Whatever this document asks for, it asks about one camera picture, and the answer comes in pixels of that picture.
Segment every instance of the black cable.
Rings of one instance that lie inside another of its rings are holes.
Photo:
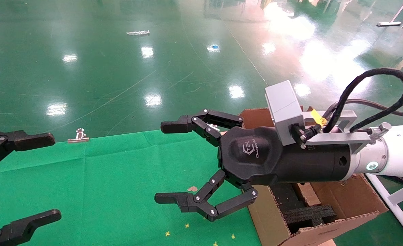
[[[326,125],[326,127],[323,129],[324,133],[328,133],[331,131],[332,128],[334,128],[335,124],[337,123],[339,116],[341,115],[341,112],[344,108],[344,105],[346,104],[346,101],[348,100],[348,97],[350,95],[350,93],[352,93],[353,89],[355,89],[355,87],[361,82],[363,81],[365,78],[374,76],[374,75],[380,75],[380,74],[387,74],[387,75],[393,75],[396,76],[397,78],[399,78],[402,82],[403,82],[403,72],[401,70],[397,70],[394,68],[375,68],[375,69],[371,69],[368,71],[365,71],[363,74],[359,75],[358,77],[356,77],[344,90],[344,92],[342,93],[341,97],[339,97],[339,102],[338,105],[335,109],[334,115],[332,116],[331,120],[328,122],[328,124]],[[372,122],[374,122],[375,120],[379,120],[380,118],[383,118],[389,114],[391,114],[392,112],[396,111],[397,109],[399,109],[400,107],[403,106],[403,94],[400,97],[400,99],[393,104],[391,107],[369,117],[366,118],[365,120],[361,121],[360,123],[354,125],[352,128],[350,128],[350,132],[355,132],[356,130],[360,129],[361,127],[370,124]]]
[[[365,100],[365,99],[358,99],[358,98],[353,98],[353,99],[348,99],[346,101],[346,104],[350,104],[350,103],[355,103],[355,104],[361,104],[361,105],[366,105],[366,106],[370,106],[372,108],[375,109],[379,109],[379,110],[385,110],[388,107],[383,106],[381,104],[378,104],[374,101],[369,101],[369,100]],[[326,110],[326,112],[323,114],[323,118],[329,120],[331,118],[331,114],[335,111],[335,108],[337,107],[338,102],[332,104],[328,110]],[[398,115],[398,116],[402,116],[403,117],[403,112],[401,111],[394,111],[391,112],[393,115]]]

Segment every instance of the metal clip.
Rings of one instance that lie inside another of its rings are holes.
[[[376,140],[384,136],[391,130],[390,123],[382,122],[378,127],[370,127],[372,134],[370,135],[371,144],[374,145]]]
[[[68,139],[68,143],[82,143],[82,142],[88,142],[89,137],[86,137],[86,134],[83,132],[83,128],[77,129],[77,134],[75,135],[74,139]]]

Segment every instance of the cable connector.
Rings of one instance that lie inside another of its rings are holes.
[[[290,126],[290,133],[294,141],[300,145],[300,148],[306,149],[306,142],[317,135],[321,129],[320,125],[311,126],[306,129],[301,129],[298,124]]]

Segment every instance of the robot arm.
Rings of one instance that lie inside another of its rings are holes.
[[[0,132],[0,161],[13,151],[27,151],[55,144],[50,133],[28,135],[24,131]],[[30,241],[34,231],[41,226],[61,219],[57,209],[13,221],[0,229],[0,246],[16,246]]]
[[[302,112],[289,81],[265,89],[275,127],[243,129],[242,117],[206,109],[196,115],[182,116],[176,122],[162,122],[164,133],[196,131],[218,147],[220,170],[195,195],[157,193],[155,201],[177,204],[182,212],[197,212],[214,221],[252,204],[258,197],[252,185],[340,181],[353,173],[403,176],[403,164],[400,165],[403,163],[403,133],[399,133],[403,126],[392,129],[384,122],[378,127],[352,130],[394,113],[403,105],[403,96],[390,108],[353,128],[350,126],[356,120],[356,114],[342,110],[354,87],[364,78],[376,74],[394,75],[403,81],[403,72],[388,68],[370,70],[358,76],[343,92],[341,103],[333,108],[334,115],[328,123],[331,126],[325,128],[326,119],[319,115],[330,115],[331,112]],[[305,124],[314,121],[315,126]],[[209,123],[230,130],[221,136]],[[207,200],[223,181],[244,193],[214,207]]]

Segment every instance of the white stand leg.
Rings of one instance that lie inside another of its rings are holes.
[[[400,222],[400,224],[403,226],[403,211],[400,209],[400,207],[397,205],[397,203],[393,203],[389,198],[392,196],[388,193],[388,191],[385,189],[381,181],[379,181],[378,177],[376,177],[373,174],[367,173],[367,178],[369,178],[370,182],[372,185],[375,187],[376,191],[381,195],[382,199],[384,202],[387,204],[389,209],[393,212],[394,216],[397,218],[397,220]],[[403,191],[401,193],[398,193],[399,191],[395,192],[392,197],[392,200],[394,201],[403,201]]]

